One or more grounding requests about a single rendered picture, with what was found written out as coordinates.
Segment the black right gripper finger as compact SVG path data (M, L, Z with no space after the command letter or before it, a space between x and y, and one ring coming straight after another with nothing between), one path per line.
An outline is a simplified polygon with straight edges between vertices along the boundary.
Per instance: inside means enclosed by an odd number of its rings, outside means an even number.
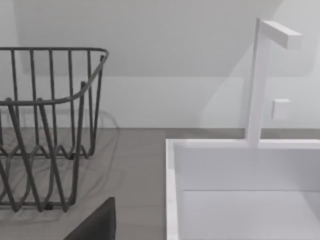
M109 197L63 240L116 240L116 199Z

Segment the white sink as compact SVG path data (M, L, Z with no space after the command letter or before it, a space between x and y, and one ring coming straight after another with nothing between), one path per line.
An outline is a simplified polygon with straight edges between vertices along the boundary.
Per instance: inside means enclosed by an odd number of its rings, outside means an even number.
M320 141L167 139L166 240L320 240Z

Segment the tall white tap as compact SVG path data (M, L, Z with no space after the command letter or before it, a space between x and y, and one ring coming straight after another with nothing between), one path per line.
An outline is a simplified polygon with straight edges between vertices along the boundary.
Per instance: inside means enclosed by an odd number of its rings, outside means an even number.
M251 148L257 148L261 140L263 105L267 85L267 70L271 42L287 50L299 50L303 34L274 20L256 19L250 73L250 97L245 139Z

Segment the white square tap knob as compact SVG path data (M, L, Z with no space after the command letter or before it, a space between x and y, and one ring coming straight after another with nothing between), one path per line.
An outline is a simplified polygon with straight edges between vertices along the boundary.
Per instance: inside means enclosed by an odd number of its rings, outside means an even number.
M272 102L271 117L274 120L287 119L290 112L291 101L287 98L276 98Z

